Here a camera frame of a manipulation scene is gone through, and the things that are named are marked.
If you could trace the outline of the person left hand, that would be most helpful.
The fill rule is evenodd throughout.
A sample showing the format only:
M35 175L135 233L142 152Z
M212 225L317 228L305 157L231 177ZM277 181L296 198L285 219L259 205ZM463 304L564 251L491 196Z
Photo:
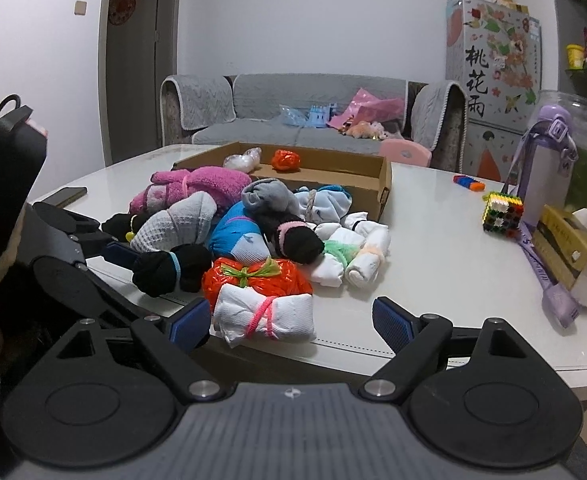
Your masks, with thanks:
M37 124L32 118L26 120L26 124L33 130L36 130L39 134L42 134L44 138L47 138L47 130L41 125Z

